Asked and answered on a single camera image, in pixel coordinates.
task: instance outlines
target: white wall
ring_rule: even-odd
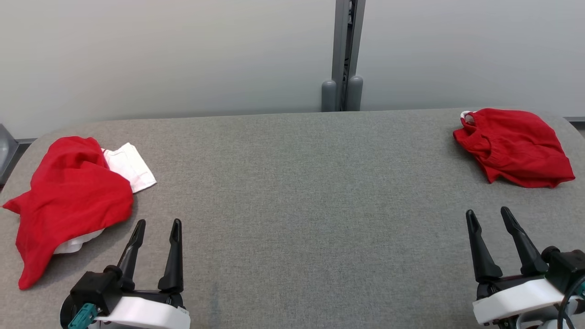
[[[334,0],[0,0],[0,122],[319,111]]]
[[[362,110],[516,106],[585,116],[583,0],[367,0]]]

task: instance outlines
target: red cloth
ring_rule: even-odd
[[[525,111],[485,108],[461,118],[453,137],[493,183],[502,176],[523,187],[556,187],[575,179],[555,131]]]
[[[126,220],[132,203],[130,183],[109,170],[95,139],[55,141],[33,174],[30,191],[4,205],[20,214],[16,247],[25,266],[19,288],[40,279],[60,244]]]

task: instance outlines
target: white cloth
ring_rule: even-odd
[[[124,144],[121,148],[116,151],[110,151],[102,149],[104,157],[111,171],[120,174],[126,180],[130,182],[132,193],[142,191],[152,185],[156,184],[156,180],[152,175],[152,172],[146,166],[146,163],[138,154],[138,151],[134,145],[130,143]],[[67,242],[60,244],[53,254],[57,253],[72,253],[79,251],[81,245],[84,242],[100,235],[104,230],[100,229],[89,234],[76,237]]]

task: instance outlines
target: gray tabletop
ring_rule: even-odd
[[[49,145],[94,137],[134,144],[158,183],[135,195],[126,222],[57,255],[20,291],[19,218],[0,210],[0,328],[58,328],[68,291],[116,263],[147,221],[137,289],[164,271],[168,233],[183,221],[191,328],[479,328],[464,213],[475,210],[505,275],[520,262],[500,207],[543,249],[583,248],[585,140],[543,115],[575,181],[556,189],[488,184],[453,139],[462,109],[150,119],[76,126],[38,139],[0,202],[29,188]]]

